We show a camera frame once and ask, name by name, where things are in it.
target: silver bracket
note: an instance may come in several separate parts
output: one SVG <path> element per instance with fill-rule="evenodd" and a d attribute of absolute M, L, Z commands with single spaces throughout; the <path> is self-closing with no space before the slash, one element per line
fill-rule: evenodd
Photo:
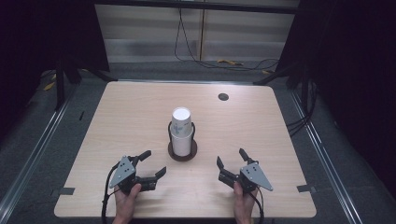
<path fill-rule="evenodd" d="M 251 182 L 270 191 L 274 190 L 270 182 L 268 181 L 267 176 L 265 176 L 264 172 L 262 171 L 262 168 L 259 166 L 257 162 L 242 167 L 241 172 Z"/>
<path fill-rule="evenodd" d="M 118 185 L 126 177 L 132 175 L 135 171 L 136 169 L 128 160 L 128 157 L 123 156 L 120 160 L 119 167 L 117 167 L 116 173 L 110 181 L 110 188 L 114 188 L 114 186 Z"/>

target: round hole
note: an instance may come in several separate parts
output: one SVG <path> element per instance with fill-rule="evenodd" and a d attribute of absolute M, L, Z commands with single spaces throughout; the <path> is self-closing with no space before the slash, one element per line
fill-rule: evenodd
<path fill-rule="evenodd" d="M 219 94 L 219 99 L 221 101 L 227 101 L 230 97 L 228 97 L 228 95 L 226 93 L 220 93 Z"/>

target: gray floor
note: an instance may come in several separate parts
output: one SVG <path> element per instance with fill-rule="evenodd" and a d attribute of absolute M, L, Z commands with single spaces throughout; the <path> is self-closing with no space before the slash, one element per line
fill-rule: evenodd
<path fill-rule="evenodd" d="M 245 63 L 254 66 L 257 62 Z M 193 62 L 177 63 L 111 63 L 109 76 L 123 79 L 226 81 L 246 82 L 261 80 L 261 71 L 235 72 L 223 69 L 207 69 Z M 8 219 L 8 223 L 100 223 L 99 218 L 58 218 L 53 214 L 57 202 L 55 189 L 60 189 L 68 176 L 77 156 L 78 149 L 88 130 L 94 111 L 100 101 L 106 83 L 87 72 L 81 72 L 83 79 L 77 86 L 56 131 L 27 182 L 21 197 Z M 285 119 L 291 123 L 299 119 L 290 91 L 286 89 L 286 78 L 269 84 Z M 42 89 L 48 83 L 43 78 Z M 70 92 L 73 88 L 67 84 Z M 10 186 L 29 159 L 41 134 L 45 131 L 56 104 L 56 90 L 37 90 L 19 122 L 1 142 L 0 151 L 0 193 L 2 200 Z M 377 179 L 364 159 L 348 143 L 342 131 L 338 130 L 325 103 L 318 98 L 313 124 L 325 146 L 337 173 L 349 193 L 361 218 L 361 223 L 396 223 L 396 203 Z M 303 168 L 308 185 L 318 192 L 313 193 L 317 215 L 313 218 L 265 219 L 266 223 L 353 223 L 335 194 L 331 181 L 313 147 L 305 129 L 292 138 L 297 156 Z M 232 220 L 173 220 L 138 219 L 138 223 L 233 223 Z"/>

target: dark round coaster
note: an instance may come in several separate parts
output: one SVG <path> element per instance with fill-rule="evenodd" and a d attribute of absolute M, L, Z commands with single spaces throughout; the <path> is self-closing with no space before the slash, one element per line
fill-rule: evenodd
<path fill-rule="evenodd" d="M 192 158 L 195 157 L 195 155 L 197 154 L 197 151 L 198 151 L 198 146 L 197 146 L 197 143 L 195 142 L 195 140 L 193 140 L 193 139 L 192 139 L 192 144 L 191 144 L 191 153 L 184 157 L 181 157 L 181 156 L 178 156 L 177 154 L 175 154 L 175 152 L 173 151 L 172 142 L 170 142 L 168 144 L 169 156 L 171 156 L 171 158 L 174 159 L 175 161 L 190 161 L 190 160 L 192 160 Z"/>

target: black curtain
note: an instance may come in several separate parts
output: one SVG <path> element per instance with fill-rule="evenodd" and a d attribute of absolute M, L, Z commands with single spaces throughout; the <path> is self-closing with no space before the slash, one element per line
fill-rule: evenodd
<path fill-rule="evenodd" d="M 42 72 L 63 57 L 108 71 L 94 4 L 89 1 L 7 0 L 0 6 L 0 134 L 35 92 Z"/>

